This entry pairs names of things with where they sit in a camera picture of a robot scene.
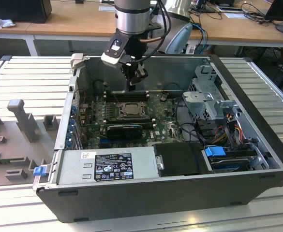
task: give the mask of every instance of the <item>blue latch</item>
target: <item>blue latch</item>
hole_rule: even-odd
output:
[[[46,175],[46,166],[38,166],[34,168],[34,172],[33,172],[34,176],[38,176],[38,175]]]
[[[205,149],[207,157],[209,156],[226,156],[224,148],[221,146],[209,146]]]

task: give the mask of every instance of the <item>desk leg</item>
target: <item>desk leg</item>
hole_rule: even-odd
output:
[[[34,37],[27,37],[25,38],[27,47],[29,48],[30,55],[32,57],[40,56],[39,51],[37,50],[35,43],[34,43]]]

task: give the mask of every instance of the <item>black cover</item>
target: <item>black cover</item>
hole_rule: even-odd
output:
[[[159,171],[159,175],[208,174],[201,149],[195,143],[155,144],[155,155],[160,156],[164,164],[164,169]]]
[[[0,19],[45,23],[51,11],[50,0],[0,0]]]

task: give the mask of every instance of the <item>computer case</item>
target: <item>computer case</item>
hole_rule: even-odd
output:
[[[45,23],[51,11],[50,0],[0,0],[0,19]]]

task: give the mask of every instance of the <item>sticker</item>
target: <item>sticker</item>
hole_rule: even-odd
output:
[[[95,155],[96,155],[96,151],[81,152],[82,159],[93,159],[95,158]]]
[[[134,178],[131,153],[95,156],[95,181],[127,180]]]

